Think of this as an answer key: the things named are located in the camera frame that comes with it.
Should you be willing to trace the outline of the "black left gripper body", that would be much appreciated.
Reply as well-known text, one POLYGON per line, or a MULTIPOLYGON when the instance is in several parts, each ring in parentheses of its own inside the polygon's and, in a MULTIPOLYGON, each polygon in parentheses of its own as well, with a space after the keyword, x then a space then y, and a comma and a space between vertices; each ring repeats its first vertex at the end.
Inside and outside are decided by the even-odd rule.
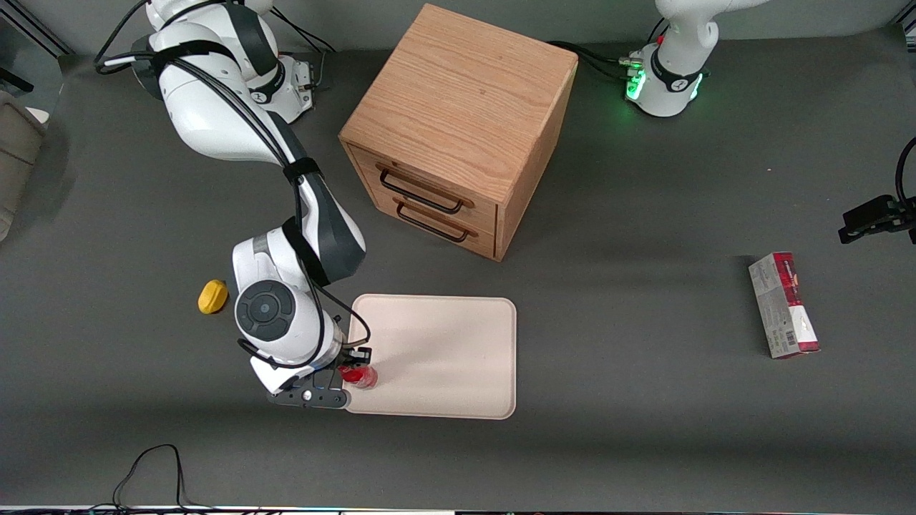
POLYGON ((887 222, 887 232, 903 232, 909 235, 910 242, 915 239, 915 196, 907 197, 903 201, 887 196, 887 208, 891 212, 890 221, 887 222))

